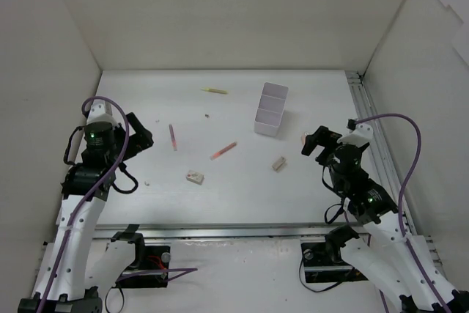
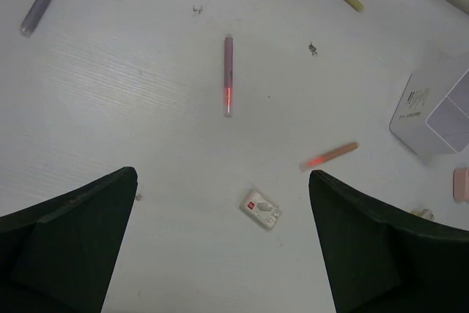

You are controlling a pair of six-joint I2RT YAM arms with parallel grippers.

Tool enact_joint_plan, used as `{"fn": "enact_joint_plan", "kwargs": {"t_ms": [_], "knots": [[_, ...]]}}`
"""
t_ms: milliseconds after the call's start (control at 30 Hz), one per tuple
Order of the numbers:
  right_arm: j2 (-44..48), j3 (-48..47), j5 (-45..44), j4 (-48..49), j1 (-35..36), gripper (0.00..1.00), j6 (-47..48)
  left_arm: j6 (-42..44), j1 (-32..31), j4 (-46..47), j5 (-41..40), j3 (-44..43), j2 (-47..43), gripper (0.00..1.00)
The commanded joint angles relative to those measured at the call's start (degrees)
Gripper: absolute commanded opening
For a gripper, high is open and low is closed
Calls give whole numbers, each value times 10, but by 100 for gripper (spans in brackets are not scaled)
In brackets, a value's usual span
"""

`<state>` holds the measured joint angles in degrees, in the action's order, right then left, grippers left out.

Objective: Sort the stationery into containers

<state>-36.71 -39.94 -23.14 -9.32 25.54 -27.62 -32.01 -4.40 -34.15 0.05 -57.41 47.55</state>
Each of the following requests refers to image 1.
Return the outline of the orange-red highlighter pen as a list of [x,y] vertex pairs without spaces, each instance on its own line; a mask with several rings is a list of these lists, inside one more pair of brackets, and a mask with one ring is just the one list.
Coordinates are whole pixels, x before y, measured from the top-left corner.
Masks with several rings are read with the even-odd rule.
[[233,149],[233,148],[236,147],[236,146],[237,146],[237,142],[236,142],[236,141],[232,142],[231,144],[225,146],[225,147],[222,148],[221,150],[219,150],[219,151],[215,152],[214,154],[212,154],[212,155],[210,156],[210,160],[213,161],[213,160],[215,160],[216,158],[219,158],[221,155],[223,155],[224,153],[230,151],[231,149]]

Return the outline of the yellow highlighter pen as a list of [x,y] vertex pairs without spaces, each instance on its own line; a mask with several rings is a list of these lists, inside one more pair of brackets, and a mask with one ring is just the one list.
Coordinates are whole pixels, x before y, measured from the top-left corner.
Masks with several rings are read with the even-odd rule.
[[214,88],[201,88],[200,89],[203,92],[209,92],[209,93],[215,93],[215,94],[221,94],[221,95],[227,95],[228,91],[222,90],[222,89],[214,89]]

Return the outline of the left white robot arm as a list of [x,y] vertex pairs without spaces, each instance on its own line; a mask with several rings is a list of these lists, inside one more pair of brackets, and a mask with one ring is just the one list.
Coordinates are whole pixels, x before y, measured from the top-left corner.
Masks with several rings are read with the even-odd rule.
[[34,294],[21,299],[19,312],[102,312],[108,291],[127,269],[146,261],[144,236],[130,224],[111,238],[103,257],[86,267],[97,220],[116,179],[116,169],[153,145],[152,134],[134,113],[126,116],[130,135],[110,116],[85,125],[86,149],[62,184],[59,228],[51,258]]

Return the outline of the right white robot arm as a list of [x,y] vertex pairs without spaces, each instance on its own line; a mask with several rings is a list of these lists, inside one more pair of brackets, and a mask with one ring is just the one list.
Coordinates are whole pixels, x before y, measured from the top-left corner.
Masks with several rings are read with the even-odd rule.
[[370,125],[359,124],[345,136],[320,126],[302,137],[302,155],[323,148],[316,161],[330,175],[325,187],[372,239],[368,246],[351,226],[335,228],[325,237],[326,258],[353,266],[398,312],[467,312],[468,292],[458,290],[435,267],[424,239],[399,223],[397,203],[362,168],[373,136]]

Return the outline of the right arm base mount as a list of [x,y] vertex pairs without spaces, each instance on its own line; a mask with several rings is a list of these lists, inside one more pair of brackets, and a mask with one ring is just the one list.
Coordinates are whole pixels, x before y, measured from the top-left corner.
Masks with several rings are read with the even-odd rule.
[[298,278],[303,287],[323,293],[347,282],[367,281],[356,267],[343,260],[340,250],[348,240],[361,240],[350,226],[342,225],[329,232],[323,242],[302,243]]

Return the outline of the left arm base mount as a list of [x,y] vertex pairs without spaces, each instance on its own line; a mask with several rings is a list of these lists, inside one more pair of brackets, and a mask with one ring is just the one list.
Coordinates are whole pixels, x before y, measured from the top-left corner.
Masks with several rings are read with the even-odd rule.
[[[117,232],[111,238],[107,249],[110,249],[111,245],[118,243],[133,245],[135,254],[133,261],[124,270],[124,276],[138,271],[169,268],[169,264],[162,260],[163,254],[170,254],[171,248],[169,246],[148,245],[145,243],[144,236],[140,232]],[[114,287],[119,289],[167,288],[168,278],[168,273],[146,274],[118,281]]]

